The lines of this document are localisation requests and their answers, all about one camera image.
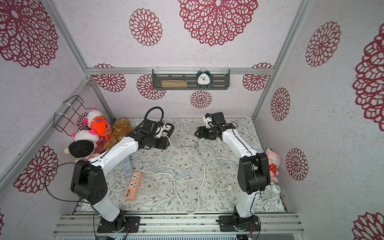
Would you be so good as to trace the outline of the orange power strip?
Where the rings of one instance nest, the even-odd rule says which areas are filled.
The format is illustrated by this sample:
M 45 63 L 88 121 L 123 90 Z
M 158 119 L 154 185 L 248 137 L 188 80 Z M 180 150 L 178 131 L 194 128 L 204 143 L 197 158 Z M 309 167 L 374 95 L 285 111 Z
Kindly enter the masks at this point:
M 141 172 L 133 172 L 130 183 L 128 185 L 125 199 L 128 201 L 135 201 L 139 192 L 140 184 L 142 182 L 143 174 Z

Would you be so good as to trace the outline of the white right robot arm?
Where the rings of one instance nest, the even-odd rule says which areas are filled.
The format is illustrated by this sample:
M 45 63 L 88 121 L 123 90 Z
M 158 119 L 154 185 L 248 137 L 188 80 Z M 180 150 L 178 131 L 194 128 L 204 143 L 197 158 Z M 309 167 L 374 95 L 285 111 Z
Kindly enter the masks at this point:
M 238 219 L 248 219 L 253 215 L 257 194 L 271 183 L 268 156 L 247 144 L 234 123 L 227 123 L 222 112 L 206 114 L 203 121 L 205 126 L 199 127 L 195 136 L 212 141 L 219 138 L 239 159 L 237 180 L 243 194 L 239 197 L 234 214 Z

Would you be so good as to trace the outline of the striped black white object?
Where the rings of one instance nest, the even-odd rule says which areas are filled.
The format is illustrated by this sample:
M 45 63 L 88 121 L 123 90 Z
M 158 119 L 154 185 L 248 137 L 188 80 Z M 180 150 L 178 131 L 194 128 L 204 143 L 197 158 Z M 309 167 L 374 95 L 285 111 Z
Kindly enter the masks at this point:
M 175 126 L 173 124 L 167 123 L 161 128 L 161 137 L 170 138 L 175 131 Z

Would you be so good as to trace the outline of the light blue power strip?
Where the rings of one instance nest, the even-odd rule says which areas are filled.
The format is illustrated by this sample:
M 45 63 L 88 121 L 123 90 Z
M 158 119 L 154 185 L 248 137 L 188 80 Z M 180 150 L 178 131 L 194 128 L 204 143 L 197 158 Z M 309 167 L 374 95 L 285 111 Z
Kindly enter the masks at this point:
M 130 179 L 133 175 L 133 169 L 132 169 L 130 158 L 129 157 L 125 158 L 121 163 L 124 168 L 124 174 L 126 178 Z

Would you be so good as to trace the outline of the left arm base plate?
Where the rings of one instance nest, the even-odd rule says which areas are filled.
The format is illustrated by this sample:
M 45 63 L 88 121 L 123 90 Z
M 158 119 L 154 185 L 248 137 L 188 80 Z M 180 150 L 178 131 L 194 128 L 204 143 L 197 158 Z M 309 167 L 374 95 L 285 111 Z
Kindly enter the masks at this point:
M 141 217 L 118 216 L 113 222 L 101 218 L 97 233 L 137 233 Z

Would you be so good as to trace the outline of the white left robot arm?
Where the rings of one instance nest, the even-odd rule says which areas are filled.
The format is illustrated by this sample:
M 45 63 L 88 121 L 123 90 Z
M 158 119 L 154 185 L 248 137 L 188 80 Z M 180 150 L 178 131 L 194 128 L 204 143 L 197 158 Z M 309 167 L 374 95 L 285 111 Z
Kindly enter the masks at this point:
M 126 134 L 117 144 L 89 162 L 75 164 L 71 191 L 86 200 L 108 223 L 121 220 L 121 210 L 107 195 L 106 175 L 129 155 L 141 149 L 165 150 L 170 145 L 168 137 L 175 131 L 173 124 L 144 120 L 136 130 Z

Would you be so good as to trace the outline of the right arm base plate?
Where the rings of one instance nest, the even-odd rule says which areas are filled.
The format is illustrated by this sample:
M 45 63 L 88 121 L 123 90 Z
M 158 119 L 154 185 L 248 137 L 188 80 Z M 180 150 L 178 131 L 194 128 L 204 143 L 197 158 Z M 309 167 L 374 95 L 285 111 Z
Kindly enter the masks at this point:
M 216 220 L 221 232 L 258 232 L 261 223 L 257 216 L 240 218 L 236 215 L 222 215 Z

